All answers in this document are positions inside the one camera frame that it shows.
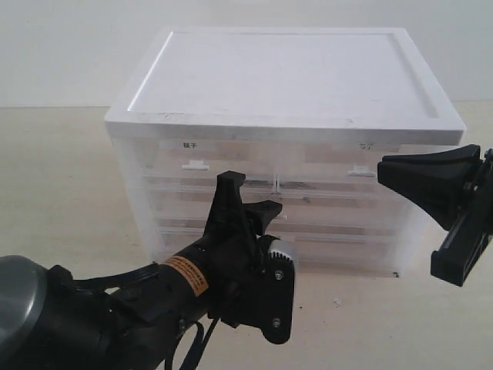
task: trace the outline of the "white storage cabinet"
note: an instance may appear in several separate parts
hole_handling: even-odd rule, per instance
[[[377,183],[388,153],[459,144],[464,124],[403,29],[165,29],[106,115],[143,246],[200,237],[227,170],[304,268],[396,275],[428,216]]]

